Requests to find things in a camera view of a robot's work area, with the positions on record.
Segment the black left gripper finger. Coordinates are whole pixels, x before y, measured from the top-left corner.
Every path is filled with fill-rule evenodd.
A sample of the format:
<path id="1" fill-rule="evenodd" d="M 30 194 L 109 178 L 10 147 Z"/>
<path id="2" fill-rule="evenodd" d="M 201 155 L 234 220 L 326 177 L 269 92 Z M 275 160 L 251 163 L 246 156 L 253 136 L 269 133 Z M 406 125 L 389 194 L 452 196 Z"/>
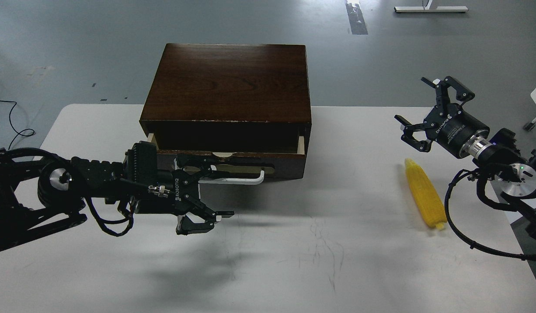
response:
<path id="1" fill-rule="evenodd" d="M 175 190 L 198 189 L 200 180 L 206 178 L 218 180 L 230 177 L 229 172 L 212 169 L 214 159 L 206 156 L 176 154 L 174 164 Z"/>
<path id="2" fill-rule="evenodd" d="M 181 198 L 181 203 L 176 208 L 178 235 L 210 232 L 223 218 L 230 218 L 235 214 L 232 210 L 213 210 L 196 198 Z"/>

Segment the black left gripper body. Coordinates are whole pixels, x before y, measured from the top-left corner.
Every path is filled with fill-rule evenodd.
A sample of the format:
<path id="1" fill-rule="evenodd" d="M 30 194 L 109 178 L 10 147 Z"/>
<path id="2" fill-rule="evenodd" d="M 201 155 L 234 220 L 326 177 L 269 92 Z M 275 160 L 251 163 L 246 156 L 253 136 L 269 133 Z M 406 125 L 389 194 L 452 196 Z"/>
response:
<path id="1" fill-rule="evenodd" d="M 191 203 L 184 199 L 189 191 L 185 181 L 189 181 L 190 174 L 183 170 L 159 170 L 157 178 L 148 183 L 154 187 L 163 187 L 162 191 L 149 193 L 137 201 L 135 212 L 137 214 L 173 214 L 184 215 L 191 210 Z"/>

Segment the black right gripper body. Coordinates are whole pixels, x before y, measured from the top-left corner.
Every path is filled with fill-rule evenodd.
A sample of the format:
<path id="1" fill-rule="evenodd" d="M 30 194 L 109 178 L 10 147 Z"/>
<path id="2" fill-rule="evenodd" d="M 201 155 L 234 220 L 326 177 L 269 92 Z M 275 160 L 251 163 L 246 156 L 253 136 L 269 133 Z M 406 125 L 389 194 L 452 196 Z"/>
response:
<path id="1" fill-rule="evenodd" d="M 425 131 L 427 138 L 457 159 L 469 156 L 467 147 L 471 137 L 489 135 L 489 127 L 458 104 L 435 106 L 425 117 L 425 124 L 430 126 Z"/>

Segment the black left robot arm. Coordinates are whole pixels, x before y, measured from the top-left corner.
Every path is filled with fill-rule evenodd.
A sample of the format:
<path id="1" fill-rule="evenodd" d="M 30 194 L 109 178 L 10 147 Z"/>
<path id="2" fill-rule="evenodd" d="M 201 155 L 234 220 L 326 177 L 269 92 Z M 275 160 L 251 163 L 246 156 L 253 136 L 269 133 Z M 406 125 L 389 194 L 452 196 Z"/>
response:
<path id="1" fill-rule="evenodd" d="M 227 178 L 209 159 L 183 169 L 158 169 L 157 148 L 140 141 L 120 162 L 71 160 L 37 148 L 0 149 L 0 252 L 78 226 L 86 206 L 111 236 L 125 235 L 135 214 L 172 214 L 176 233 L 207 233 L 233 211 L 200 200 L 199 181 Z"/>

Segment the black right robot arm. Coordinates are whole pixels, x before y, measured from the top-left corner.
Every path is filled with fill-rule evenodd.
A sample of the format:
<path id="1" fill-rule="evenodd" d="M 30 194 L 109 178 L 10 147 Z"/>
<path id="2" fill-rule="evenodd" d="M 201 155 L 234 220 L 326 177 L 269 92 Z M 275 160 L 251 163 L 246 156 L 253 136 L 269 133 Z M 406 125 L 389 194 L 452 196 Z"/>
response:
<path id="1" fill-rule="evenodd" d="M 435 90 L 436 104 L 421 123 L 400 115 L 402 140 L 418 151 L 438 143 L 457 159 L 468 156 L 477 166 L 477 196 L 496 210 L 521 213 L 528 221 L 527 234 L 536 240 L 536 210 L 524 203 L 536 198 L 536 150 L 530 159 L 521 156 L 515 134 L 502 128 L 489 139 L 489 127 L 463 109 L 475 94 L 453 77 L 421 81 Z"/>

